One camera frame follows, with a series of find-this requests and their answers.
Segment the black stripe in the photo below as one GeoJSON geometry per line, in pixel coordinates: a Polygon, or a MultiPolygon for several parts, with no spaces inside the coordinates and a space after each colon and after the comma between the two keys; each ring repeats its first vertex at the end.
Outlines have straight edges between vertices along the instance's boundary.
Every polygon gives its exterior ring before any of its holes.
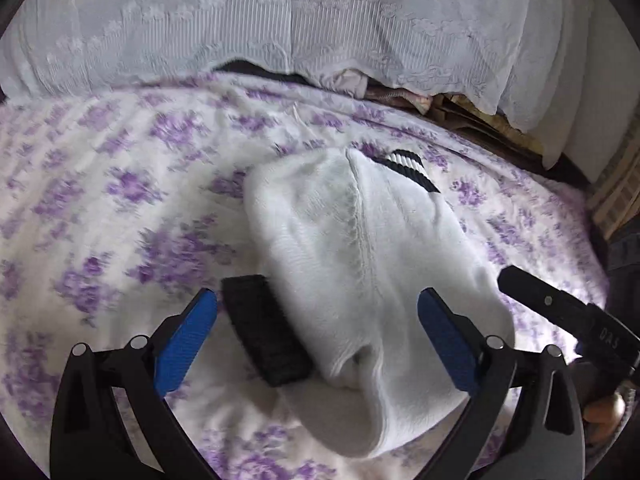
{"type": "Polygon", "coordinates": [[[439,193],[440,191],[438,190],[437,187],[435,187],[433,185],[433,182],[431,180],[429,180],[428,178],[426,178],[422,173],[420,173],[417,170],[414,170],[414,168],[408,168],[407,166],[403,166],[402,164],[398,164],[396,162],[393,162],[391,160],[388,160],[388,158],[374,158],[373,159],[374,162],[377,162],[378,164],[382,164],[383,166],[388,167],[390,170],[394,170],[396,173],[399,173],[407,178],[410,178],[411,180],[413,180],[416,184],[418,184],[419,186],[422,186],[424,189],[426,189],[429,193],[439,193]]]}

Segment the blue padded clamp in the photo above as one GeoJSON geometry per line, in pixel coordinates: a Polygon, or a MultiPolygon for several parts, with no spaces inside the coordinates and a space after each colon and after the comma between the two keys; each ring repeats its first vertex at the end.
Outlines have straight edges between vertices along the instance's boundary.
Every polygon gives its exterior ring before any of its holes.
{"type": "Polygon", "coordinates": [[[215,293],[203,288],[182,314],[167,318],[156,331],[154,338],[158,340],[154,348],[158,348],[159,353],[156,354],[154,386],[161,397],[180,387],[217,314],[215,293]]]}
{"type": "Polygon", "coordinates": [[[466,317],[453,314],[432,288],[418,297],[418,319],[454,386],[475,394],[482,335],[466,317]]]}

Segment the purple floral bedsheet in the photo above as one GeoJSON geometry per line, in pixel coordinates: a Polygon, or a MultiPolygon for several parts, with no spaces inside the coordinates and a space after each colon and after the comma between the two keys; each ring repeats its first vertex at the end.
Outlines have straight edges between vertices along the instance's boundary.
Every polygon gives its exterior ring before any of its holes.
{"type": "MultiPolygon", "coordinates": [[[[183,88],[3,106],[0,411],[44,471],[70,348],[122,346],[180,312],[201,286],[255,272],[242,180],[256,164],[323,146],[420,153],[496,276],[516,264],[604,303],[606,279],[579,192],[391,108],[231,74],[183,88]]],[[[518,348],[553,342],[574,357],[568,334],[504,299],[518,348]]],[[[126,396],[117,397],[141,457],[153,464],[126,396]]],[[[375,460],[335,456],[257,378],[224,314],[168,402],[225,480],[412,478],[459,413],[375,460]]],[[[495,453],[508,413],[482,461],[495,453]]]]}

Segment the blue pad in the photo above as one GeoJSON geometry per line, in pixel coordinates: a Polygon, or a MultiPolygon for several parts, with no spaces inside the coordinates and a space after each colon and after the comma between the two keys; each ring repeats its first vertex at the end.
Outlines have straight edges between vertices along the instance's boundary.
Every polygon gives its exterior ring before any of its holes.
{"type": "Polygon", "coordinates": [[[187,314],[160,356],[156,358],[154,386],[160,397],[180,387],[217,314],[216,295],[210,290],[204,290],[198,303],[187,314]]]}
{"type": "Polygon", "coordinates": [[[473,395],[478,390],[476,358],[452,320],[455,314],[452,314],[443,300],[432,294],[432,291],[433,289],[425,288],[420,293],[418,319],[454,386],[473,395]]]}

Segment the folded cloth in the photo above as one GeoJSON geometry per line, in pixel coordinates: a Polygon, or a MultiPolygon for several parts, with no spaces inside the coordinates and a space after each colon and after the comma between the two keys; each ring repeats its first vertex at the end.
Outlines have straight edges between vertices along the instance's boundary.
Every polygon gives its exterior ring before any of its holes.
{"type": "MultiPolygon", "coordinates": [[[[388,163],[403,162],[413,164],[388,163]]],[[[245,180],[263,272],[318,368],[282,395],[313,436],[345,456],[402,446],[465,399],[418,321],[424,288],[513,345],[495,279],[427,188],[339,149],[286,156],[245,180]]]]}

